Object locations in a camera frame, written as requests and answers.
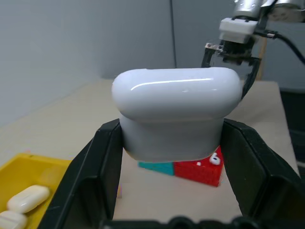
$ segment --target teal block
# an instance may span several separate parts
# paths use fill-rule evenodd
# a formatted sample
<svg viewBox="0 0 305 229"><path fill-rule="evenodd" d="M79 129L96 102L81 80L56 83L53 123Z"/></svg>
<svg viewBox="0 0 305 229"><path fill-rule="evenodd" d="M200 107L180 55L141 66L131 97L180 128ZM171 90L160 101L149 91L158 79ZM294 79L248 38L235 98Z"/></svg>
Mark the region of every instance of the teal block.
<svg viewBox="0 0 305 229"><path fill-rule="evenodd" d="M139 167L153 170L159 173L165 173L171 176L174 176L173 162L167 163L147 163L139 162Z"/></svg>

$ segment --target white earbud case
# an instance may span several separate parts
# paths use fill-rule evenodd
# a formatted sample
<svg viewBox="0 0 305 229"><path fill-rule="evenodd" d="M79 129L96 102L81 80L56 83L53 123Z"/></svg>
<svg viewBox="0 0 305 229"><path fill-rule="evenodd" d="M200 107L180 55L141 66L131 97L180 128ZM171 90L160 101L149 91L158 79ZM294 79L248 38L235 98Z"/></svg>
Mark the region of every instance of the white earbud case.
<svg viewBox="0 0 305 229"><path fill-rule="evenodd" d="M219 67L131 70L112 85L124 147L148 162L210 156L220 144L224 117L241 96L237 73Z"/></svg>

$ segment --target red toy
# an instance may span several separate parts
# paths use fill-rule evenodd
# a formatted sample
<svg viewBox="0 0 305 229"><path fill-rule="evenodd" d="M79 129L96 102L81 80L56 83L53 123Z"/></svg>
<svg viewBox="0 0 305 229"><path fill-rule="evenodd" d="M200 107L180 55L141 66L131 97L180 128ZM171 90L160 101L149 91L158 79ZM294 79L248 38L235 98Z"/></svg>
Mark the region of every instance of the red toy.
<svg viewBox="0 0 305 229"><path fill-rule="evenodd" d="M210 162L211 157L199 161L174 162L175 176L217 187L224 166L224 159L220 147L217 148L215 153L217 155L214 154L213 156L220 159L219 165L212 164Z"/></svg>

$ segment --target yellow bin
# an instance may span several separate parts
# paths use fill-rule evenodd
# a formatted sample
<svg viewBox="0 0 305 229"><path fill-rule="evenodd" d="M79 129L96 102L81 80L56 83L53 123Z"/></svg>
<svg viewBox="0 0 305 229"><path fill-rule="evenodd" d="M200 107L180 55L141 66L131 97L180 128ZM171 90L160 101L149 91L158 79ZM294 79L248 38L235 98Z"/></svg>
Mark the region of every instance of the yellow bin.
<svg viewBox="0 0 305 229"><path fill-rule="evenodd" d="M36 229L61 182L69 160L60 160L31 154L18 154L0 168L0 212L6 211L11 197L32 185L46 186L51 196L38 207L26 213L26 229Z"/></svg>

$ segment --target table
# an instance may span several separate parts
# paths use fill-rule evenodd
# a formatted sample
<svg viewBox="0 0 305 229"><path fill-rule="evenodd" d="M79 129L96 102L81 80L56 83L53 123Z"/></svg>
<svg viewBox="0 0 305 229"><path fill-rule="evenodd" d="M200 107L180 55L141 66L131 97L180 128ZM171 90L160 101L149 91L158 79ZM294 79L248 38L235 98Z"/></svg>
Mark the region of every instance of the table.
<svg viewBox="0 0 305 229"><path fill-rule="evenodd" d="M73 159L103 123L119 117L111 98L111 80L100 80L70 96L0 129L0 165L19 152ZM228 118L257 130L263 140L298 172L285 119L274 82L255 82ZM194 221L229 222L240 210L223 172L218 188L159 174L137 167L123 154L122 199L115 219L156 219L167 222L184 215Z"/></svg>

